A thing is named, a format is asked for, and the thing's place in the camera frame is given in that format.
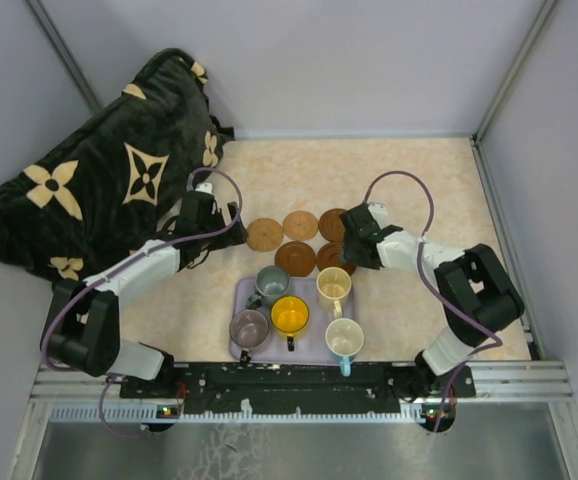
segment black blanket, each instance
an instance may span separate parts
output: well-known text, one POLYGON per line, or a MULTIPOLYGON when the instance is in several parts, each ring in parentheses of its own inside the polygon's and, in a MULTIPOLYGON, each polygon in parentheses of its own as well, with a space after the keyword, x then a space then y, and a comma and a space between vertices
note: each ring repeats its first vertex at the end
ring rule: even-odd
POLYGON ((78 280, 153 236, 189 173, 216 166, 233 139, 209 115, 206 81, 183 51, 160 52, 117 100, 1 185, 0 261, 78 280))

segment flower pattern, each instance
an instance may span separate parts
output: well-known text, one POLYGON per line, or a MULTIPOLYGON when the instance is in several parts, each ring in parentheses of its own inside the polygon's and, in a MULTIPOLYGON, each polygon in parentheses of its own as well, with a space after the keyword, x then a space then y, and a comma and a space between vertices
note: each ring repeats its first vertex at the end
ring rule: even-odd
POLYGON ((205 153, 202 155, 202 164, 205 167, 215 167, 218 165, 218 155, 216 155, 216 146, 218 146, 218 137, 211 135, 207 130, 205 134, 205 153))
POLYGON ((191 66, 191 73, 193 73, 198 81, 203 85, 207 83, 207 72, 198 62, 193 62, 193 65, 191 66))
POLYGON ((44 208, 52 198, 55 198, 69 215, 82 220, 80 205, 66 187, 73 178, 76 168, 78 168, 78 160, 61 163, 52 173, 40 165, 28 166, 23 171, 37 185, 27 192, 27 198, 40 208, 44 208))
POLYGON ((129 188, 123 204, 143 200, 158 205, 158 188, 169 155, 154 157, 125 143, 129 157, 129 188))
POLYGON ((78 280, 78 272, 82 270, 85 262, 82 258, 52 257, 51 266, 58 270, 62 278, 78 280))
POLYGON ((138 85, 135 85, 133 83, 130 83, 129 85, 127 85, 124 88, 124 90, 122 91, 122 93, 126 93, 128 95, 133 95, 134 97, 138 97, 141 100, 147 99, 145 92, 143 92, 142 89, 138 85))

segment beige table surface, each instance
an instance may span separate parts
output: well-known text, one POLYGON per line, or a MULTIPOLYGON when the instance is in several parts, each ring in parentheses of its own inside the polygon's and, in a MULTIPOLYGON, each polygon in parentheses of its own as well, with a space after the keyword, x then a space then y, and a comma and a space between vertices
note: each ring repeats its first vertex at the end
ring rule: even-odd
MULTIPOLYGON (((380 173, 409 170, 434 196, 430 241, 462 248, 485 243, 499 254, 468 139, 236 141, 225 146, 220 168, 242 190, 245 226, 259 217, 282 223, 298 209, 319 218, 330 208, 353 207, 380 173)), ((222 206, 236 199, 222 177, 212 175, 209 181, 222 206)), ((424 194, 408 178, 382 180, 371 200, 385 203, 391 222, 412 233, 420 231, 428 215, 424 194)), ((318 234, 307 243, 317 252, 327 242, 318 234)), ((179 361, 232 361, 228 324, 234 286, 273 264, 274 255, 246 245, 212 252, 204 265, 165 279, 124 312, 123 337, 161 348, 179 361)), ((410 273, 358 269, 353 283, 357 321, 365 333, 358 360, 411 360, 446 325, 440 303, 410 273)), ((519 321, 501 338, 503 347, 479 358, 530 358, 519 321)))

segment gray wall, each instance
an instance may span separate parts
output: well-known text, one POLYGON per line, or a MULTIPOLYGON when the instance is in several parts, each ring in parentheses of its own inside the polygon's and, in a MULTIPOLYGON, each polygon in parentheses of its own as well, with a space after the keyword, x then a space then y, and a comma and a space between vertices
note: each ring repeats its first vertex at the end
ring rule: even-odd
POLYGON ((578 2, 561 2, 485 153, 539 334, 578 399, 578 2))
MULTIPOLYGON (((23 2, 0 0, 0 183, 88 116, 23 2)), ((50 286, 0 265, 0 478, 38 367, 50 286)))
POLYGON ((107 103, 160 49, 240 136, 471 134, 540 0, 43 0, 107 103))

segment wooden coaster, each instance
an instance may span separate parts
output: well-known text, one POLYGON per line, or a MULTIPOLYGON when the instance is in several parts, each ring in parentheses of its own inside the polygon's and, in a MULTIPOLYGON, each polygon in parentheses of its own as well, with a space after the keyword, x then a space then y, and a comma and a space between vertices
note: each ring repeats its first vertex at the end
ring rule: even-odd
POLYGON ((345 239, 345 227, 340 220, 340 215, 345 213, 344 208, 332 208, 320 217, 318 228, 320 235, 330 242, 342 242, 345 239))
POLYGON ((256 252, 270 252, 285 238, 282 226, 271 218, 259 218, 247 227, 247 245, 256 252))
POLYGON ((316 253, 306 243, 289 242, 278 249, 275 263, 292 277, 306 277, 316 266, 316 253))
POLYGON ((313 213, 297 210, 285 217, 282 228, 292 240, 309 240, 318 233, 318 219, 313 213))
POLYGON ((356 266, 342 263, 340 261, 341 253, 342 243, 340 242, 331 242, 322 247, 318 252, 318 259, 316 260, 318 270, 322 272, 325 268, 339 267, 349 275, 353 275, 353 272, 356 271, 356 266))

